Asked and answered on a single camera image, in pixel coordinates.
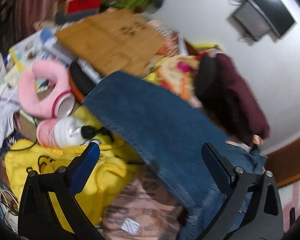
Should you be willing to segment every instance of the blue denim cloth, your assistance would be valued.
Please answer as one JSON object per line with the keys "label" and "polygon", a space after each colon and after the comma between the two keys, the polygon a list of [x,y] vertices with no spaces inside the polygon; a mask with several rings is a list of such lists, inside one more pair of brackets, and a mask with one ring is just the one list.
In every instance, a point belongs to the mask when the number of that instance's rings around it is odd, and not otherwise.
{"label": "blue denim cloth", "polygon": [[[180,240],[196,239],[226,199],[201,158],[204,143],[212,143],[233,166],[262,172],[265,160],[258,150],[249,154],[226,144],[227,135],[200,110],[139,78],[115,72],[104,78],[83,104],[134,148],[187,209],[189,218]],[[247,195],[232,228],[240,225],[250,197]]]}

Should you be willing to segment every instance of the yellow blanket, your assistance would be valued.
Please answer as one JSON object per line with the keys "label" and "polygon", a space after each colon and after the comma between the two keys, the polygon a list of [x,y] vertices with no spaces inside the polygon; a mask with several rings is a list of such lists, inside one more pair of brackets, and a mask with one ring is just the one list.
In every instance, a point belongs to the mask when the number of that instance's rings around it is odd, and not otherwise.
{"label": "yellow blanket", "polygon": [[[101,127],[99,121],[84,106],[81,106],[74,116],[83,120],[85,125]],[[110,143],[110,139],[103,135],[97,135],[95,139],[100,141],[100,159],[83,191],[75,198],[92,224],[97,225],[101,222],[105,208],[132,179],[133,173],[138,171],[142,161],[133,149],[116,135],[114,143]],[[31,141],[19,140],[12,149],[26,148],[30,145]],[[54,172],[60,166],[68,166],[85,148],[86,146],[77,146],[56,150],[35,145],[24,151],[9,151],[5,156],[5,166],[11,190],[18,201],[20,202],[26,182],[27,170],[33,169],[39,174]],[[61,225],[72,232],[55,194],[50,193],[50,198]]]}

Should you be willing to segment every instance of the white bottle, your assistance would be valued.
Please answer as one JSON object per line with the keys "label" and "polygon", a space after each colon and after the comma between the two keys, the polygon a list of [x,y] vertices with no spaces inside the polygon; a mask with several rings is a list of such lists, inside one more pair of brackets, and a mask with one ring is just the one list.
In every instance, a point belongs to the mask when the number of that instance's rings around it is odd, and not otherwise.
{"label": "white bottle", "polygon": [[40,145],[59,149],[83,145],[86,140],[92,139],[96,134],[97,129],[85,126],[81,120],[73,116],[47,119],[40,122],[37,128]]}

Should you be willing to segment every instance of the brown cardboard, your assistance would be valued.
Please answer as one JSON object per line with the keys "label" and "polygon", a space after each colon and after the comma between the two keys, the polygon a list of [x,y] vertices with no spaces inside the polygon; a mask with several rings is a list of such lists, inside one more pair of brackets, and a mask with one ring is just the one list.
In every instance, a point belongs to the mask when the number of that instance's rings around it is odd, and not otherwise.
{"label": "brown cardboard", "polygon": [[59,42],[102,75],[124,70],[142,75],[165,39],[146,21],[122,9],[90,16],[56,32]]}

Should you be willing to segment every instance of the label sticker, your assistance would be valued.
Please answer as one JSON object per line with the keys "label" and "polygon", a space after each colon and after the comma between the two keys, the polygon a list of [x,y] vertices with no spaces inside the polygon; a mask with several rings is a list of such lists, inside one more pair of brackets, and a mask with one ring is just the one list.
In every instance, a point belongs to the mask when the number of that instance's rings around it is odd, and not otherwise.
{"label": "label sticker", "polygon": [[140,224],[130,218],[125,219],[123,222],[121,229],[123,231],[128,232],[129,234],[135,235],[138,232]]}

